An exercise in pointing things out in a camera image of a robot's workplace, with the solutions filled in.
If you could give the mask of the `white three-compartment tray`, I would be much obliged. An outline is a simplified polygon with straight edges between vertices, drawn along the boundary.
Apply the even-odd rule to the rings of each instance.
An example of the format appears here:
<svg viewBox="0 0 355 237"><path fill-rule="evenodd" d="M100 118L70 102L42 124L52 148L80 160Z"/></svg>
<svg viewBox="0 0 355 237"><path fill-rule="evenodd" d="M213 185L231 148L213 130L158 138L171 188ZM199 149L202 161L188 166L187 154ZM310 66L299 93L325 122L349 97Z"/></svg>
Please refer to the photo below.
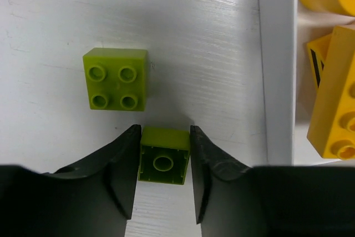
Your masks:
<svg viewBox="0 0 355 237"><path fill-rule="evenodd" d="M354 18L312 12L298 0L258 1L267 160L272 165L338 164L321 158L306 138L315 85L305 44Z"/></svg>

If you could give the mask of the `yellow 2x4 lego brick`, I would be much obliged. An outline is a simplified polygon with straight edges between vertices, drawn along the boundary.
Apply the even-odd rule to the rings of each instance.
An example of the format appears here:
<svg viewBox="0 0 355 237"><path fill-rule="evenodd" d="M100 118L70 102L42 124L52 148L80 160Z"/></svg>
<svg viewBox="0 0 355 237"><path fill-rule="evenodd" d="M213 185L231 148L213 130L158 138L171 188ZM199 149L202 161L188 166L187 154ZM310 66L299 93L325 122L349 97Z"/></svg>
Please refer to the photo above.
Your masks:
<svg viewBox="0 0 355 237"><path fill-rule="evenodd" d="M332 32L307 139L322 158L354 159L354 25Z"/></svg>

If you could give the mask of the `green 2x2 lego upright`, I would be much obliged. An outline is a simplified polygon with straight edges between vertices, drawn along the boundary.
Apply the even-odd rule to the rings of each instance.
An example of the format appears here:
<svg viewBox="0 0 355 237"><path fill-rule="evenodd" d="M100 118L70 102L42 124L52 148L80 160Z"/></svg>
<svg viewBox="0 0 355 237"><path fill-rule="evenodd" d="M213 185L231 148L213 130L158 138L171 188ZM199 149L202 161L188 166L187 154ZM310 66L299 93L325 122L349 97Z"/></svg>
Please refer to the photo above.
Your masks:
<svg viewBox="0 0 355 237"><path fill-rule="evenodd" d="M145 110L148 51L93 48L83 55L89 106L92 110Z"/></svg>

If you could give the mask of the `yellow sloped printed lego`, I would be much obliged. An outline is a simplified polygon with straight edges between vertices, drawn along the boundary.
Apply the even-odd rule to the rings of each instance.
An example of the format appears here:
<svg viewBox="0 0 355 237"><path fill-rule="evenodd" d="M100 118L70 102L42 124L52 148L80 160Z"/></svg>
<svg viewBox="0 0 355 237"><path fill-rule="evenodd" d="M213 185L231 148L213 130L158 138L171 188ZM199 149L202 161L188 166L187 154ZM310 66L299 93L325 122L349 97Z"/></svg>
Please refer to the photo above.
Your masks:
<svg viewBox="0 0 355 237"><path fill-rule="evenodd" d="M315 88L318 90L332 34L317 38L306 44Z"/></svg>

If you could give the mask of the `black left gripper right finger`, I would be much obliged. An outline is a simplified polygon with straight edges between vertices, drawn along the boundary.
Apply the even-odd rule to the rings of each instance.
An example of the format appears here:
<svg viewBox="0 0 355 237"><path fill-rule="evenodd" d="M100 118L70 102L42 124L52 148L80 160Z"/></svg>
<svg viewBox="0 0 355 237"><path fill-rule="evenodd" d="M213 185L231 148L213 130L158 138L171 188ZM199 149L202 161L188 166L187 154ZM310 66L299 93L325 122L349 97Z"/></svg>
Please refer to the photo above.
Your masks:
<svg viewBox="0 0 355 237"><path fill-rule="evenodd" d="M202 236L353 236L352 167L248 167L190 128Z"/></svg>

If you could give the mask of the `green 2x2 lego upturned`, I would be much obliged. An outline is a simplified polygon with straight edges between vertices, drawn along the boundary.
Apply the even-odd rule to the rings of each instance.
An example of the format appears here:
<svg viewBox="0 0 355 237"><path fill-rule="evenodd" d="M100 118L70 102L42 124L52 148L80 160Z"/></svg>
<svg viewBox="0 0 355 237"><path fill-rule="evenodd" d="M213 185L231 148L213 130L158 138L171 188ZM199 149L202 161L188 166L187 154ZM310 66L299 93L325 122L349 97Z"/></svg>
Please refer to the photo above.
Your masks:
<svg viewBox="0 0 355 237"><path fill-rule="evenodd" d="M188 131L145 127L140 141L138 180L183 185L189 157Z"/></svg>

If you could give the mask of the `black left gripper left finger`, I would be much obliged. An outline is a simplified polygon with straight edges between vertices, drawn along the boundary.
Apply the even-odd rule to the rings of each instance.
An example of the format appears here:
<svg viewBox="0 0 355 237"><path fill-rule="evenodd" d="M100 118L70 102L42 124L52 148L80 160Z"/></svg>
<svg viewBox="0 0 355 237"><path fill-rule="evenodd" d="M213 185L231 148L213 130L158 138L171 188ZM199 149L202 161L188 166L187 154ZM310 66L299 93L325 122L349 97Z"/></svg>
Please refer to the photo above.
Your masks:
<svg viewBox="0 0 355 237"><path fill-rule="evenodd" d="M131 219L141 126L54 173L1 166L2 236L124 236Z"/></svg>

